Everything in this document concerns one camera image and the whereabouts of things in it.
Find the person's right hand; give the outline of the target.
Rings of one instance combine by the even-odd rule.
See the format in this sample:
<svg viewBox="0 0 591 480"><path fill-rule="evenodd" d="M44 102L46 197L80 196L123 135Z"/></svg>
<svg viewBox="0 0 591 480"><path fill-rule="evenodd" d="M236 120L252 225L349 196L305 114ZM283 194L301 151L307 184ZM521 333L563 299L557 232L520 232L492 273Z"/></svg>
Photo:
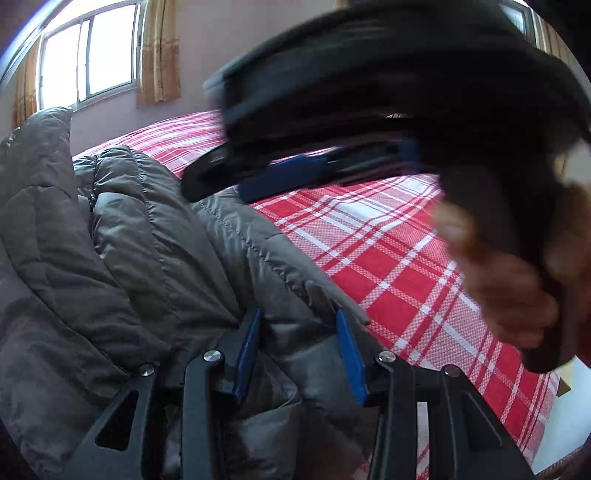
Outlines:
<svg viewBox="0 0 591 480"><path fill-rule="evenodd" d="M475 220L443 202L433 212L450 257L465 276L465 288L497 340L519 349L541 345L544 329L558 320L557 302L542 290L536 270L523 260L486 245ZM571 184L546 249L554 278L578 293L576 356L590 363L590 186Z"/></svg>

